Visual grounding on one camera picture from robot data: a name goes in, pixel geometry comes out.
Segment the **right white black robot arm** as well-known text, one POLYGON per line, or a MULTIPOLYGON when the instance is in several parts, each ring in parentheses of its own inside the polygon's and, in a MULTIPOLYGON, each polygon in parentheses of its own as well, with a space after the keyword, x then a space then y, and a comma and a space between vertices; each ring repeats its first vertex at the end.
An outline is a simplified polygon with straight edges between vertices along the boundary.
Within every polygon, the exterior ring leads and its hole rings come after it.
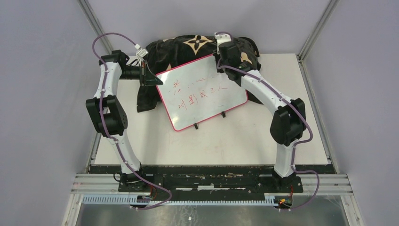
POLYGON ((305 104, 300 98, 290 99, 278 91, 250 62, 241 61, 234 42, 219 44, 217 48, 218 70, 255 96, 272 114, 270 134, 277 143, 272 187, 283 192, 295 176, 295 146, 307 125, 305 104))

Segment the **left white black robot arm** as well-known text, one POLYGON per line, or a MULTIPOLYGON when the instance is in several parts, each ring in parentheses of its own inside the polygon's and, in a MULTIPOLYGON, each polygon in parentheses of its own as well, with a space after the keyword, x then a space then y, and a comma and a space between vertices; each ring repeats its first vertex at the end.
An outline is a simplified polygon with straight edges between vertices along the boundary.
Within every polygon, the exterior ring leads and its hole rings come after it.
POLYGON ((143 175, 141 162, 135 155, 127 135, 128 117, 117 98, 120 79, 138 80, 141 86, 159 86, 163 82, 153 74, 145 60, 139 66, 128 63, 130 57, 121 50, 99 58, 100 81, 93 98, 86 100, 86 109, 97 133, 105 137, 119 159, 121 170, 118 182, 127 188, 143 191, 156 188, 143 175))

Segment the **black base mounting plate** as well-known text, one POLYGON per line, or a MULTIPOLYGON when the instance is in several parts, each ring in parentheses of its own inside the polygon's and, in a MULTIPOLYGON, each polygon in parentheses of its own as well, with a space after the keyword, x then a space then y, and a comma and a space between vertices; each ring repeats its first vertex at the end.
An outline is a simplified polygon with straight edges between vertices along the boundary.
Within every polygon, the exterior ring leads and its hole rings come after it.
POLYGON ((259 201, 264 194, 293 195, 303 193, 303 185, 295 174, 288 183, 279 183, 273 177, 272 166, 156 166, 144 165, 144 177, 156 185, 151 189, 122 186, 120 166, 94 165, 90 174, 108 174, 118 183, 119 192, 144 192, 155 201, 169 197, 172 201, 259 201))

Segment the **pink framed whiteboard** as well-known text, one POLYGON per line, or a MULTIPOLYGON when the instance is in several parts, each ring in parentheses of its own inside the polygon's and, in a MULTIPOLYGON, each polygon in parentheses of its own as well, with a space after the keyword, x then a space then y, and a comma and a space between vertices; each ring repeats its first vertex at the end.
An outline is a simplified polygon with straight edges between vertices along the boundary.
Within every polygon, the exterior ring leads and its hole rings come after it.
POLYGON ((208 55, 157 74, 157 87, 172 128, 190 126, 241 106, 247 92, 225 73, 218 73, 216 60, 208 55))

